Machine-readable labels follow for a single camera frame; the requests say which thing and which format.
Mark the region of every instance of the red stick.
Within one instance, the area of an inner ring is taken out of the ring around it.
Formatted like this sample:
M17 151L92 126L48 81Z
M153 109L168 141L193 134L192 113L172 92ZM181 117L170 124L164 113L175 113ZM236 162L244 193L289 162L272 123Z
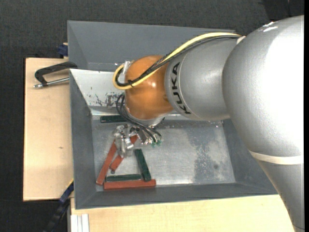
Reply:
M101 169L100 173L98 174L97 181L96 181L96 183L98 185L101 185L101 186L103 185L104 179L107 175L108 168L110 167L110 164L112 162L112 159L113 159L116 151L117 151L117 148L116 148L115 141L114 141L112 143L110 151L107 154L107 157L106 157L105 162L102 166L102 169Z
M144 180L130 180L130 181L115 181L104 182L104 190L122 190L122 189L141 189L154 188L156 185L155 179L145 182Z
M137 140L137 136L134 135L133 137L131 137L131 143L135 143ZM113 171L116 171L116 169L118 168L118 166L121 164L123 158L118 155L115 160L111 163L110 165L110 169L113 170Z

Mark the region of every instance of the yellow cable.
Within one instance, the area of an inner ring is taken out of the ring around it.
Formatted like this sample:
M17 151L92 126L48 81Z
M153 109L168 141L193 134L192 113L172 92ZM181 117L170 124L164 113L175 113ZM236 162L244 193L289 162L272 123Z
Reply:
M211 37L218 37L218 36L241 36L239 34L235 34L235 33L226 33L226 32L214 32L214 33L205 33L202 35L199 35L189 41L187 41L186 43L184 43L183 45L181 45L180 47L178 47L177 49L175 49L171 54L169 54L168 56L166 56L166 58L164 58L162 61L160 61L158 64L162 63L163 61L166 61L170 58L172 58L174 55L180 53L181 51L183 51L185 48L187 48L188 46L190 46L191 44L204 40L206 38L211 38ZM116 76L118 74L118 72L120 72L120 70L123 68L123 65L119 66L117 68L117 70L115 71L113 77L112 77L112 83L114 84L114 86L118 89L130 89L132 87L135 87L139 84L141 84L144 80L146 80L148 77L150 77L151 75L153 75L157 70L149 73L148 75L146 75L145 77L141 78L140 80L138 80L137 82L133 83L132 86L131 85L126 85L126 86L119 86L116 83Z

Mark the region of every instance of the white stripe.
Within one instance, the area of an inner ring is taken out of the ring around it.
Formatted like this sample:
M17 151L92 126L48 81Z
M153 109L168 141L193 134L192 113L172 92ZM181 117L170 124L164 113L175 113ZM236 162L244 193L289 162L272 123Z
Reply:
M270 163L281 164L281 165L296 165L296 164L304 163L304 155L300 155L296 157L275 157L275 156L268 156L268 155L256 153L250 150L249 152L255 159L270 162Z
M77 215L71 215L71 232L78 232Z
M88 214L82 214L83 232L89 232L89 216Z

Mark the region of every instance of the metal tray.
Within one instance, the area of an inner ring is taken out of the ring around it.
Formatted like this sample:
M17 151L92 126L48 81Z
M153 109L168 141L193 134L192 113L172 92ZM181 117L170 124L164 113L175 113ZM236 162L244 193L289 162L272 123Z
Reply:
M230 120L215 123L191 121L178 114L167 116L159 124L158 130L164 137L160 147L142 148L151 175L157 181L156 188L104 191L96 185L96 177L113 142L112 131L119 125L102 124L99 120L101 115L116 114L114 99L121 93L113 87L112 72L109 71L127 59L147 54L165 54L188 38L207 30L115 23L69 23L70 61L75 62L80 69L85 69L70 71L77 209L276 193ZM160 38L162 35L166 36L164 41ZM146 38L150 43L137 47L138 42ZM132 42L136 46L134 50L128 44ZM162 42L165 49L159 47ZM122 162L116 174L138 172L133 155Z

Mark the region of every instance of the wooden board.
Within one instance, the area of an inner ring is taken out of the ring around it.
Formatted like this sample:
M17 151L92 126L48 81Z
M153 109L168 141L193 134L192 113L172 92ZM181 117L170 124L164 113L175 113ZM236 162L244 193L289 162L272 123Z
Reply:
M73 178L69 83L35 89L36 70L67 59L28 58L25 74L23 199L58 199ZM46 75L68 77L68 70Z
M293 232L279 195L75 210L91 232Z

